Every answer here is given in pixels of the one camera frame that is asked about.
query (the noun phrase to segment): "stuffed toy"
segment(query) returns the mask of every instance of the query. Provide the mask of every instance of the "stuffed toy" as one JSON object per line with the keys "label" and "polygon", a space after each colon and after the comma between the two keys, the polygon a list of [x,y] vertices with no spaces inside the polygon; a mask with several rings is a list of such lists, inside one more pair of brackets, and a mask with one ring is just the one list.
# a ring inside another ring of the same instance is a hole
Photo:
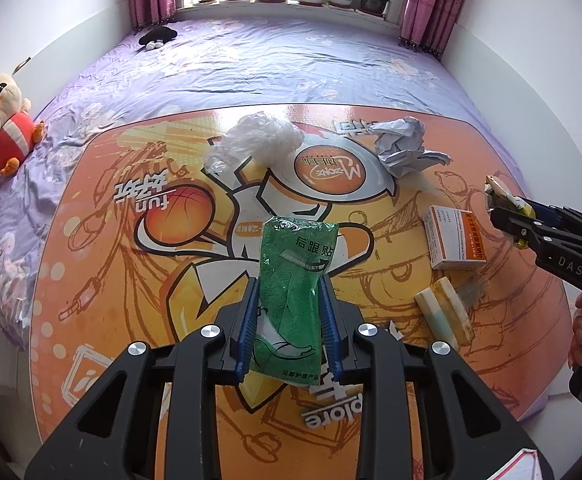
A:
{"label": "stuffed toy", "polygon": [[44,123],[34,124],[28,111],[31,101],[13,79],[0,74],[0,174],[14,174],[44,136]]}
{"label": "stuffed toy", "polygon": [[167,41],[174,40],[177,36],[176,30],[159,25],[143,35],[138,43],[145,46],[146,50],[153,50],[164,46]]}

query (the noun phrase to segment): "crumpled paper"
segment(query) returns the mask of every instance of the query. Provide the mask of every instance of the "crumpled paper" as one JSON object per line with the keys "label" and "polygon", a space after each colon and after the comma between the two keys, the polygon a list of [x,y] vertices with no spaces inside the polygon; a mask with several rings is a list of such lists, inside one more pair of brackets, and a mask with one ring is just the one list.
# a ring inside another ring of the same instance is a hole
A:
{"label": "crumpled paper", "polygon": [[415,117],[404,117],[367,127],[377,134],[375,151],[382,165],[396,178],[411,171],[426,170],[436,164],[447,165],[451,157],[446,153],[425,150],[423,146],[424,123]]}

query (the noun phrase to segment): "plastic bag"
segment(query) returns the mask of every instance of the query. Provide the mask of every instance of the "plastic bag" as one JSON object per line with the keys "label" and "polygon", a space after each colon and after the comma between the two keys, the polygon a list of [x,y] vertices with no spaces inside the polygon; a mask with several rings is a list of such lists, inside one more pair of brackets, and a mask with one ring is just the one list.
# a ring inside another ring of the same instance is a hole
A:
{"label": "plastic bag", "polygon": [[287,119],[257,112],[242,117],[218,146],[212,146],[204,169],[207,173],[234,170],[250,156],[270,168],[297,150],[304,132]]}
{"label": "plastic bag", "polygon": [[462,285],[455,287],[467,314],[477,306],[480,300],[488,293],[490,282],[478,272],[474,272]]}
{"label": "plastic bag", "polygon": [[289,383],[320,383],[316,288],[337,238],[337,224],[282,217],[264,224],[252,370]]}

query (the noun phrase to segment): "clear plastic wrapper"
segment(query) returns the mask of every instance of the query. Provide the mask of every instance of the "clear plastic wrapper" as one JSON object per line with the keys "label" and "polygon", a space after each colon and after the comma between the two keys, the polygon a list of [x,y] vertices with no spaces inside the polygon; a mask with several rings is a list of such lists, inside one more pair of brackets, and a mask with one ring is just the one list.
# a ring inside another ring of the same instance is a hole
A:
{"label": "clear plastic wrapper", "polygon": [[480,273],[475,272],[462,285],[457,286],[455,291],[462,301],[466,312],[470,314],[471,310],[488,294],[490,283],[488,279]]}
{"label": "clear plastic wrapper", "polygon": [[270,168],[297,150],[304,142],[304,132],[287,119],[266,112],[242,117],[212,146],[204,169],[207,173],[234,170],[250,156]]}

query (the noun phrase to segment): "green package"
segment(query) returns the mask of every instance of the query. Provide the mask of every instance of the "green package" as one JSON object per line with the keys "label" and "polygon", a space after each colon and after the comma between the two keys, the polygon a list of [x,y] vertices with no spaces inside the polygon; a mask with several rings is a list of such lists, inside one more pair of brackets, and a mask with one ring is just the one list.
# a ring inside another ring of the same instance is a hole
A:
{"label": "green package", "polygon": [[316,288],[337,238],[337,224],[277,216],[264,224],[252,370],[289,383],[320,383]]}

